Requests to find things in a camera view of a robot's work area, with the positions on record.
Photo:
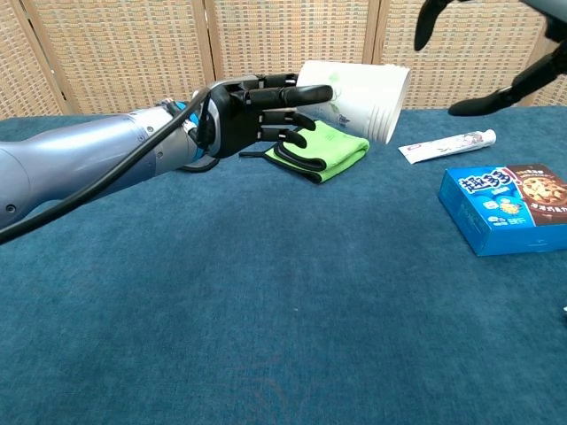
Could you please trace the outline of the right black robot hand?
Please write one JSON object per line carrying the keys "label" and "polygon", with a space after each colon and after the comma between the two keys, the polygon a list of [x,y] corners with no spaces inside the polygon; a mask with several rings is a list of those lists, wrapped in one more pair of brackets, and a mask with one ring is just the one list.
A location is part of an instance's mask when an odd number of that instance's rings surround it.
{"label": "right black robot hand", "polygon": [[526,5],[546,18],[544,36],[558,46],[528,66],[505,88],[485,96],[462,100],[448,108],[456,117],[485,116],[517,104],[566,73],[566,3],[564,1],[526,1]]}

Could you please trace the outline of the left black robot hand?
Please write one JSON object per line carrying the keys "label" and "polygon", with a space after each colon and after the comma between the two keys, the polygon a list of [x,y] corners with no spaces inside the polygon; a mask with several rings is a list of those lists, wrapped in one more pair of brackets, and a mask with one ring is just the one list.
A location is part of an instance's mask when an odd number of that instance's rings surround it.
{"label": "left black robot hand", "polygon": [[189,132],[212,158],[228,158],[257,142],[286,142],[307,146],[295,129],[313,131],[315,122],[297,112],[300,106],[330,101],[330,85],[298,85],[296,73],[251,74],[214,84]]}

